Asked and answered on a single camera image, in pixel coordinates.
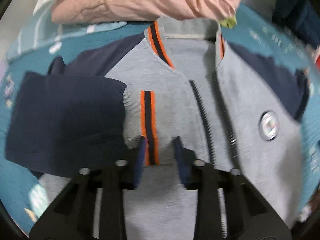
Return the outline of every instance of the green cloth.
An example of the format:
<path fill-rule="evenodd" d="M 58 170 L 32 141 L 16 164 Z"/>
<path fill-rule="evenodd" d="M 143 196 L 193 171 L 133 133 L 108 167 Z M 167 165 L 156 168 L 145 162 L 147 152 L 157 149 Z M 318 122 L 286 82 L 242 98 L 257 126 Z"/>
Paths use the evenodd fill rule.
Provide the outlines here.
<path fill-rule="evenodd" d="M 224 20 L 219 21 L 219 23 L 222 27 L 232 29 L 234 26 L 237 25 L 237 18 L 234 15 L 228 19 L 224 19 Z"/>

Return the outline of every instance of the red object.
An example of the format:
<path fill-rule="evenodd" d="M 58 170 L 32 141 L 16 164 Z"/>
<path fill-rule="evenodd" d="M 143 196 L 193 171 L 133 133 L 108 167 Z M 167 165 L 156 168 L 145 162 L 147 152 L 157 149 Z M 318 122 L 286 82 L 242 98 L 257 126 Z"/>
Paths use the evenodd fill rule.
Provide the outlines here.
<path fill-rule="evenodd" d="M 318 57 L 318 59 L 316 60 L 316 66 L 317 66 L 318 70 L 320 71 L 320 57 Z"/>

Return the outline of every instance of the folded clothing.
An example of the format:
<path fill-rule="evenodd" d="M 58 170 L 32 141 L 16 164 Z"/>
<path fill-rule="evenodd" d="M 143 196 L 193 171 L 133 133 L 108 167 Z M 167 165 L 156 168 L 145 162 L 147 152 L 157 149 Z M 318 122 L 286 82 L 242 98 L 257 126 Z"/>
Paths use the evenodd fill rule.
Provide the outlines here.
<path fill-rule="evenodd" d="M 154 21 L 160 16 L 178 20 L 233 16 L 240 0 L 57 0 L 55 23 Z"/>
<path fill-rule="evenodd" d="M 12 112 L 6 159 L 65 177 L 114 163 L 127 150 L 125 88 L 99 76 L 27 72 Z"/>

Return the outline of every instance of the circular badge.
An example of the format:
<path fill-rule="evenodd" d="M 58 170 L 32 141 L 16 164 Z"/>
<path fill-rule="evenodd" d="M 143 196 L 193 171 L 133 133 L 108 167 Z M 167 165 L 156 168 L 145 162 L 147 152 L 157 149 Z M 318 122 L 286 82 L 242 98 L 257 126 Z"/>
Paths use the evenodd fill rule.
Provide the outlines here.
<path fill-rule="evenodd" d="M 261 136 L 267 140 L 273 140 L 279 132 L 279 119 L 272 111 L 264 112 L 260 119 Z"/>

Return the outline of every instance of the metal screw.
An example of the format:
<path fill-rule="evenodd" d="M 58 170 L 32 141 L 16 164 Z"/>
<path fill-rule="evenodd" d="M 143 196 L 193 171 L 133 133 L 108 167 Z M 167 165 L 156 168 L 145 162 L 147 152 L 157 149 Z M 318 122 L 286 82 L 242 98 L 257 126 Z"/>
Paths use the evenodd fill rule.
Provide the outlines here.
<path fill-rule="evenodd" d="M 202 167 L 202 166 L 205 166 L 205 161 L 203 161 L 203 160 L 195 160 L 193 162 L 193 165 L 197 166 L 197 167 Z"/>
<path fill-rule="evenodd" d="M 117 166 L 126 166 L 128 164 L 127 160 L 117 160 L 116 165 Z"/>
<path fill-rule="evenodd" d="M 90 169 L 88 169 L 88 168 L 81 168 L 81 169 L 79 170 L 79 173 L 80 173 L 81 175 L 88 175 L 88 174 L 90 173 Z"/>
<path fill-rule="evenodd" d="M 233 176 L 239 176 L 239 175 L 242 174 L 242 173 L 241 173 L 241 170 L 239 170 L 239 169 L 232 169 L 230 172 L 231 172 L 231 174 L 232 174 Z"/>

